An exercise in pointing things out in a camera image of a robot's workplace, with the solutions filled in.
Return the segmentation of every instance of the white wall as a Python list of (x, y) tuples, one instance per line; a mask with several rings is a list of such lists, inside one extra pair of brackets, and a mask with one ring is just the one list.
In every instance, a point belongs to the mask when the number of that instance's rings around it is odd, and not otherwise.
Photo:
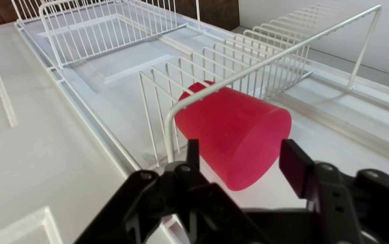
[[(240, 23), (242, 26), (253, 28), (317, 2), (320, 0), (239, 0)], [(389, 73), (389, 0), (357, 0), (352, 4), (383, 5), (383, 12), (362, 64)], [(372, 18), (373, 14), (358, 20), (314, 43), (312, 48), (356, 61)]]

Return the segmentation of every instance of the screw hole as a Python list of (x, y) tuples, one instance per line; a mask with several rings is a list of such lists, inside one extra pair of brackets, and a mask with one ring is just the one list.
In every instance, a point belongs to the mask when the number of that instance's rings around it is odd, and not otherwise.
[(341, 207), (341, 206), (336, 206), (335, 210), (336, 210), (337, 212), (340, 212), (340, 213), (343, 213), (343, 212), (345, 211), (345, 210), (343, 209), (343, 207)]

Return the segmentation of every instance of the floor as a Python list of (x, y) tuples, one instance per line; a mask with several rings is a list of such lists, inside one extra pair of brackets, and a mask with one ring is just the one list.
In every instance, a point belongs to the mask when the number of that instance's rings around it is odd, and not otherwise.
[[(233, 32), (242, 34), (246, 29), (248, 28), (239, 26), (236, 29), (234, 29)], [(310, 50), (308, 57), (311, 60), (326, 64), (328, 66), (340, 69), (342, 71), (346, 71), (348, 73), (352, 72), (355, 65), (355, 62), (345, 60), (330, 54), (326, 54), (314, 49)], [(389, 86), (389, 74), (374, 68), (361, 65), (360, 69), (358, 70), (357, 76), (372, 80), (382, 85)]]

